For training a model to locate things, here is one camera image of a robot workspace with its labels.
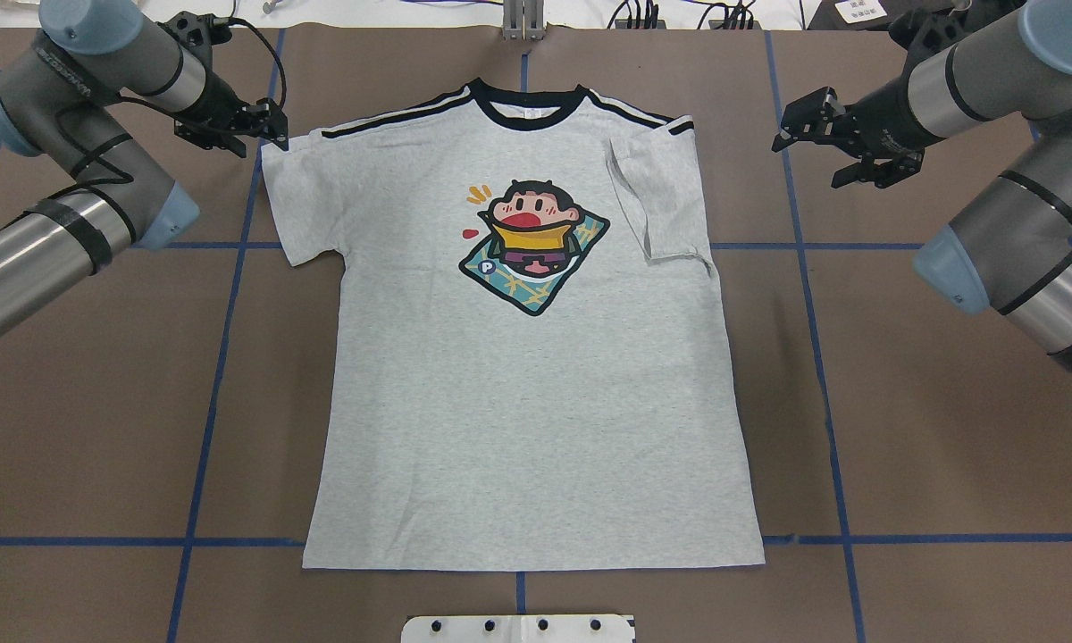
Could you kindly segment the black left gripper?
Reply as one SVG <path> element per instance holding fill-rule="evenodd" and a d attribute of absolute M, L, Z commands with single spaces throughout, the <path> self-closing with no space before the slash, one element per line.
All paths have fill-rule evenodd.
<path fill-rule="evenodd" d="M 204 150 L 229 151 L 247 158 L 241 136 L 254 136 L 289 150 L 288 119 L 271 98 L 251 105 L 224 81 L 213 80 L 188 110 L 175 115 L 175 135 Z"/>

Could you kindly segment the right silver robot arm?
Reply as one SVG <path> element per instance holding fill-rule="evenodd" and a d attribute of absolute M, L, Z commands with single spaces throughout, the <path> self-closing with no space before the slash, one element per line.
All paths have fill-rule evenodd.
<path fill-rule="evenodd" d="M 925 151 L 1021 115 L 1038 138 L 920 246 L 913 269 L 964 313 L 996 311 L 1072 373 L 1072 1 L 1022 1 L 985 25 L 933 16 L 900 76 L 853 104 L 830 87 L 784 107 L 772 143 L 833 146 L 833 188 L 895 186 Z"/>

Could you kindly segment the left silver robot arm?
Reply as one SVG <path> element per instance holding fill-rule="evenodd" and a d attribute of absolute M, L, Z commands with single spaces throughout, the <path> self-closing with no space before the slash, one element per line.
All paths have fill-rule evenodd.
<path fill-rule="evenodd" d="M 283 98 L 248 102 L 218 76 L 238 17 L 148 18 L 131 1 L 42 1 L 29 50 L 0 70 L 0 144 L 71 178 L 0 230 L 0 337 L 132 246 L 157 251 L 200 207 L 108 106 L 172 118 L 177 138 L 245 158 L 247 139 L 289 146 Z"/>

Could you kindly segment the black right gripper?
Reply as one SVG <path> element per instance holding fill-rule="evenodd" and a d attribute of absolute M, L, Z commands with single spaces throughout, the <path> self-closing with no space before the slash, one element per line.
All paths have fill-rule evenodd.
<path fill-rule="evenodd" d="M 854 182 L 889 188 L 921 171 L 928 130 L 917 121 L 907 89 L 878 89 L 845 113 L 833 87 L 821 87 L 785 106 L 772 152 L 798 143 L 834 147 L 857 159 L 835 171 L 836 188 Z"/>

